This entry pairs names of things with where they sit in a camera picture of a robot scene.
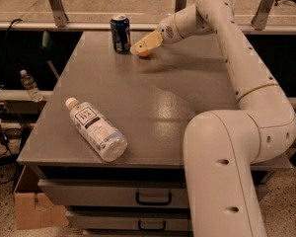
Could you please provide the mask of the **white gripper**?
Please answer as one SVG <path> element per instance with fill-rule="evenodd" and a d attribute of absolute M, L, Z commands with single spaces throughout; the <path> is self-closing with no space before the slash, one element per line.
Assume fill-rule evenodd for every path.
<path fill-rule="evenodd" d="M 158 24 L 156 31 L 137 41 L 131 47 L 130 52 L 132 54 L 139 54 L 160 46 L 162 42 L 164 44 L 173 44 L 182 39 L 176 26 L 175 16 L 172 15 L 163 19 Z"/>

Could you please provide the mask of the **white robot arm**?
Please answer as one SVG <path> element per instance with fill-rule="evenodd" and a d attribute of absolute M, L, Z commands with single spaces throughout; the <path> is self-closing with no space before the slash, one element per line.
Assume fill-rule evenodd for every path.
<path fill-rule="evenodd" d="M 267 237 L 251 166 L 284 153 L 296 115 L 236 24 L 230 0 L 196 0 L 135 43 L 140 54 L 194 35 L 216 36 L 239 107 L 195 116 L 184 135 L 193 237 Z"/>

